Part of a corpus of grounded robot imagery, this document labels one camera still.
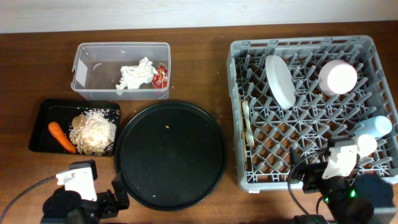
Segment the peanut shells and rice scraps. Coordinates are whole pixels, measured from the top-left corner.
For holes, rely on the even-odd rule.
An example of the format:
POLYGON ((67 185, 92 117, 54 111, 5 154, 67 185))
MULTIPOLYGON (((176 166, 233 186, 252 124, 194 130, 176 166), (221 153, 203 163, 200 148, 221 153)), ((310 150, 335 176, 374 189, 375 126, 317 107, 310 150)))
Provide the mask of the peanut shells and rice scraps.
POLYGON ((89 109, 74 117, 68 137, 77 152, 87 156, 110 156, 118 115, 118 110, 89 109))

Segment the white plastic fork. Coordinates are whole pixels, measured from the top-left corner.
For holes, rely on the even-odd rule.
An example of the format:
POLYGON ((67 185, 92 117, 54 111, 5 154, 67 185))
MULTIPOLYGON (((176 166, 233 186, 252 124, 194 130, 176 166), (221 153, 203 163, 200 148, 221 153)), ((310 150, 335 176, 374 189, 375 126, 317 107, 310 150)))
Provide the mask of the white plastic fork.
POLYGON ((250 147, 253 147, 254 145, 254 136, 253 132, 251 130, 251 122, 250 122, 250 114, 249 114, 249 103, 248 101, 244 100, 242 102, 242 110, 244 114, 244 120, 246 123, 246 132, 245 132, 245 137, 246 137, 246 142, 250 147))

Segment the orange carrot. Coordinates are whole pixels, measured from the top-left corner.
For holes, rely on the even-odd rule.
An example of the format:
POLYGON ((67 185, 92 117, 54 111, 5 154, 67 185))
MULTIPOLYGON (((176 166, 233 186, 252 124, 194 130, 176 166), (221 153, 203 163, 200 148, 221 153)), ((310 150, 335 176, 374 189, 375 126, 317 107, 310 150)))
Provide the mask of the orange carrot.
POLYGON ((51 122, 48 125, 51 135, 63 146, 63 148, 71 153, 76 154, 76 149, 73 144, 68 140, 60 125, 56 122, 51 122))

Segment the grey plate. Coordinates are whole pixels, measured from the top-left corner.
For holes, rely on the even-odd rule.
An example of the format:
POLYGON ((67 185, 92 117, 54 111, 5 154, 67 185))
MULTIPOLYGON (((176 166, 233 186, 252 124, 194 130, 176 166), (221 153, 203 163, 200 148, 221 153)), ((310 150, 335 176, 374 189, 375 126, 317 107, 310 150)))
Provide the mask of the grey plate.
POLYGON ((288 110, 296 102, 292 75, 284 60, 277 55, 266 57, 266 75, 272 94, 281 108, 288 110))

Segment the pink bowl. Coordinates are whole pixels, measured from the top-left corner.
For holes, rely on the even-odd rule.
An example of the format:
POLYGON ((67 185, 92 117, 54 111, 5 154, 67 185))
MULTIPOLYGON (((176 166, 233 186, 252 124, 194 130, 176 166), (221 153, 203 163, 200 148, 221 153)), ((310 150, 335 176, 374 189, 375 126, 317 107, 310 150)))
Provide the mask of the pink bowl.
POLYGON ((322 67, 318 80, 320 89, 326 95, 342 95, 355 87, 358 73, 349 63, 333 60, 322 67))

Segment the white tissue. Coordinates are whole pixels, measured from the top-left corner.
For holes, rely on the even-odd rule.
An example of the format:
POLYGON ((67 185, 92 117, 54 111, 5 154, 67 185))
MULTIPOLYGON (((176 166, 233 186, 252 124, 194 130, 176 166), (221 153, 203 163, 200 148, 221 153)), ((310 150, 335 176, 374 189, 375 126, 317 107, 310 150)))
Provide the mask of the white tissue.
POLYGON ((119 84, 116 85, 116 89, 136 90, 139 89, 143 83, 150 83, 153 76, 158 74, 158 71, 152 64, 152 61, 144 57, 139 61, 138 65, 121 67, 120 71, 122 77, 119 84))

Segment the red snack wrapper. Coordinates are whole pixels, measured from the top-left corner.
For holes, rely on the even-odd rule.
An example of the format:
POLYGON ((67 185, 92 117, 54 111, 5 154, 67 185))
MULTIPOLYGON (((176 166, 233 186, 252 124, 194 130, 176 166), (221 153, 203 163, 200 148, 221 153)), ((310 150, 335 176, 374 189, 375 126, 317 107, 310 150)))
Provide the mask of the red snack wrapper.
POLYGON ((155 89, 166 88, 168 85, 169 71, 164 64, 160 64, 157 68, 157 73, 152 79, 152 87, 155 89))

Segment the white cup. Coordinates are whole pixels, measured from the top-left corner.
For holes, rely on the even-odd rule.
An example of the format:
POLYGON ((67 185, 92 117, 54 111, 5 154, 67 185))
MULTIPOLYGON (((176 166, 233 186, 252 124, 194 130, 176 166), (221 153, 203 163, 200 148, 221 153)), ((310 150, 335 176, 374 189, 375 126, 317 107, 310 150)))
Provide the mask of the white cup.
POLYGON ((360 158, 369 156, 377 149, 377 141, 371 135, 362 134, 360 136, 355 136, 353 139, 358 147, 358 155, 360 158))

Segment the wooden chopstick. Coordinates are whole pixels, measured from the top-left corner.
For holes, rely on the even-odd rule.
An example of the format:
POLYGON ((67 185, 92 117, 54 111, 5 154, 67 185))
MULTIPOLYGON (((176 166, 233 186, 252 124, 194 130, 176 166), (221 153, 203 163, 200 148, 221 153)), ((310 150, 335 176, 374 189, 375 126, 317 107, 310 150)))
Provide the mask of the wooden chopstick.
POLYGON ((239 100, 239 108, 241 110, 241 126, 242 126, 242 139, 243 139, 243 159, 246 162, 247 161, 247 151, 246 151, 246 137, 245 137, 245 131, 244 131, 244 115, 243 115, 243 109, 242 109, 242 101, 241 101, 241 95, 238 93, 238 100, 239 100))

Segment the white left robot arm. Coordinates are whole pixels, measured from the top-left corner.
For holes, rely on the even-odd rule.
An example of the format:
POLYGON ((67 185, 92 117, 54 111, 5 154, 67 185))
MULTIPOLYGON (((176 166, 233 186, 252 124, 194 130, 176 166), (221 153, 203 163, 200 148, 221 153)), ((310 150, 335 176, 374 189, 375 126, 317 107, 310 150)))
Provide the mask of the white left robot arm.
POLYGON ((60 187, 44 202, 41 223, 100 223, 103 219, 118 216, 119 211, 130 206, 127 190, 121 173, 111 181, 113 190, 98 193, 95 180, 98 178, 96 162, 74 162, 69 169, 31 185, 17 195, 1 214, 3 220, 10 208, 26 193, 36 187, 56 180, 60 187))

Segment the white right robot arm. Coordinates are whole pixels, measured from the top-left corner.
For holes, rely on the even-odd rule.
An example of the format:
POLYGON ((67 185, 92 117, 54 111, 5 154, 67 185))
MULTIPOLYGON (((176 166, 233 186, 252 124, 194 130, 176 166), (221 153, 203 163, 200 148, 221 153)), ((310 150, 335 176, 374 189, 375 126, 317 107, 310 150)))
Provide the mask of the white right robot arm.
POLYGON ((289 150, 287 183, 302 182, 306 194, 320 193, 335 223, 390 223, 397 214, 392 184, 375 174, 351 177, 360 159, 377 148, 368 134, 331 138, 327 146, 307 156, 289 150))

